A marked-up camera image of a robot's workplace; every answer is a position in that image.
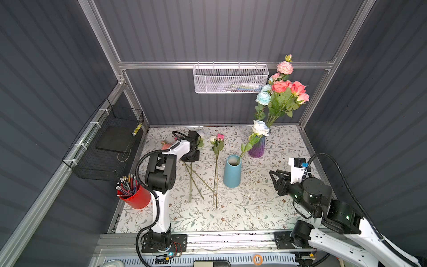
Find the purple ribbed glass vase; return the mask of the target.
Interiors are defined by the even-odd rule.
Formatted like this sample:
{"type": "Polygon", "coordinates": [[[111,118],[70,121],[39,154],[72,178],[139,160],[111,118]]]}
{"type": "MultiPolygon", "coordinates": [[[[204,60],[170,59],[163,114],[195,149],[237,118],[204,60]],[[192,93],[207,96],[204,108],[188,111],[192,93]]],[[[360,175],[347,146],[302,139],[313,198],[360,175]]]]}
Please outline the purple ribbed glass vase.
{"type": "Polygon", "coordinates": [[[248,154],[251,158],[261,158],[265,151],[266,137],[263,136],[260,140],[249,150],[248,154]]]}

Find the teal cylindrical vase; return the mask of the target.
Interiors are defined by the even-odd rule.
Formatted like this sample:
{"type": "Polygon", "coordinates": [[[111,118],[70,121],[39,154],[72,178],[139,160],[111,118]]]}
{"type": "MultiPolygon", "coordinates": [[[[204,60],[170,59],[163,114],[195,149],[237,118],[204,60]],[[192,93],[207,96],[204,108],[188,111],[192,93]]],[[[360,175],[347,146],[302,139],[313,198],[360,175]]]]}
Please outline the teal cylindrical vase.
{"type": "Polygon", "coordinates": [[[236,188],[241,182],[241,159],[237,155],[230,155],[225,162],[223,182],[228,188],[236,188]]]}

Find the coral pink rose stem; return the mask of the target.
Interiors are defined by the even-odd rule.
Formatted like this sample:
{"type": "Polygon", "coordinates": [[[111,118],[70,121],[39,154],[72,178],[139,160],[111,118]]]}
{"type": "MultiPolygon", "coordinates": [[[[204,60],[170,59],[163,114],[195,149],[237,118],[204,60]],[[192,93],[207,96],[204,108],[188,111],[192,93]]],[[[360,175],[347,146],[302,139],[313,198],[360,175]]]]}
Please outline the coral pink rose stem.
{"type": "Polygon", "coordinates": [[[269,115],[267,125],[272,126],[273,123],[279,118],[285,115],[288,110],[289,102],[292,99],[290,81],[281,81],[272,85],[271,87],[271,99],[268,104],[269,115]]]}

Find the white blue carnation stem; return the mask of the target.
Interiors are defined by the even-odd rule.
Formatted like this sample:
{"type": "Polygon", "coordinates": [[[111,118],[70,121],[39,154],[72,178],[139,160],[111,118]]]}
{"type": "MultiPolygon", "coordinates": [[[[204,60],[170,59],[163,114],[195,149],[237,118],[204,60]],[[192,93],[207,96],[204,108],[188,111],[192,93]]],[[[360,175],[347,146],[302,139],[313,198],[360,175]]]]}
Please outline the white blue carnation stem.
{"type": "Polygon", "coordinates": [[[266,117],[265,108],[271,101],[271,85],[267,84],[262,87],[256,97],[257,105],[255,106],[255,120],[263,120],[266,117]]]}

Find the light pink rose stem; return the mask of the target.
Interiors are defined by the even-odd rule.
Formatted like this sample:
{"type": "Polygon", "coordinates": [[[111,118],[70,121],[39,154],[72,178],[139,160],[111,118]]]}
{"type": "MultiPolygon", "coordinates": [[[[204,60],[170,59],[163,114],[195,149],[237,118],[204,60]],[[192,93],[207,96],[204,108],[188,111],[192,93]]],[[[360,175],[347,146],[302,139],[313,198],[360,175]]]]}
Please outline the light pink rose stem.
{"type": "Polygon", "coordinates": [[[307,93],[302,93],[298,96],[296,103],[302,105],[309,101],[310,96],[307,93]]]}

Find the deep pink rose stem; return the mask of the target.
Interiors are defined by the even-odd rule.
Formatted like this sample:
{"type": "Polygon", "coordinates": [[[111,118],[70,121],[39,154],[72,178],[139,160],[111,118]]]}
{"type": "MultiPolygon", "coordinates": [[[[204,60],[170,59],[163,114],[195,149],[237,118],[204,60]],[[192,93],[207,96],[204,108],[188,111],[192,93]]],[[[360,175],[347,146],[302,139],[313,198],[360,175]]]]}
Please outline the deep pink rose stem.
{"type": "Polygon", "coordinates": [[[291,84],[291,92],[292,92],[292,95],[293,95],[293,97],[294,97],[294,102],[295,102],[295,104],[296,104],[296,106],[297,107],[300,107],[301,105],[298,105],[297,103],[296,103],[296,100],[297,100],[297,98],[298,98],[298,96],[300,95],[300,94],[302,94],[302,93],[306,93],[306,86],[305,85],[303,85],[301,82],[299,82],[299,81],[295,81],[295,82],[293,82],[292,84],[291,84]]]}

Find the pink carnation flower stem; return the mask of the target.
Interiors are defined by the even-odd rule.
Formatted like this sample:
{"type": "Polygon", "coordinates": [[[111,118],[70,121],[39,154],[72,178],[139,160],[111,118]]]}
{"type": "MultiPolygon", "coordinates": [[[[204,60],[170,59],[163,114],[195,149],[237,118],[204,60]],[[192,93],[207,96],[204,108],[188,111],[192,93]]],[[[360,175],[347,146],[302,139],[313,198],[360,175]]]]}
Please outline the pink carnation flower stem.
{"type": "Polygon", "coordinates": [[[285,60],[276,67],[277,72],[269,78],[269,84],[286,80],[294,72],[292,54],[286,55],[285,60]]]}

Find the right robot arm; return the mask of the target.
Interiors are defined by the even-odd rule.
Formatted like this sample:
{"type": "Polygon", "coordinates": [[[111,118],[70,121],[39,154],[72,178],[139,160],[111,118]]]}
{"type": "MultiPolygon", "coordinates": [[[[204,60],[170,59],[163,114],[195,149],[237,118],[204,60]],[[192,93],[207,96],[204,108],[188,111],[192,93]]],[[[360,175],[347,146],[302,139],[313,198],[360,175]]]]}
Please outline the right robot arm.
{"type": "Polygon", "coordinates": [[[278,249],[318,249],[357,267],[419,267],[418,258],[375,233],[352,206],[331,198],[331,187],[310,177],[291,183],[291,173],[269,172],[279,196],[290,196],[308,212],[290,233],[274,233],[278,249]]]}

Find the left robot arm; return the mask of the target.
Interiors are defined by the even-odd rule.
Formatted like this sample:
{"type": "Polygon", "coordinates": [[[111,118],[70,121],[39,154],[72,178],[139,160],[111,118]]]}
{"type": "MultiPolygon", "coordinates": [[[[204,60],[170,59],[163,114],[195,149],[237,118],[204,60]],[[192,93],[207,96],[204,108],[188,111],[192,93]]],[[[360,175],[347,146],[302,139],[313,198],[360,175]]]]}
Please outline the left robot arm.
{"type": "Polygon", "coordinates": [[[137,181],[146,189],[153,201],[153,223],[147,233],[139,237],[143,252],[167,251],[173,237],[169,215],[170,191],[176,181],[178,160],[195,162],[200,159],[200,135],[196,131],[184,134],[172,132],[176,141],[167,149],[150,151],[138,161],[135,169],[137,181]]]}

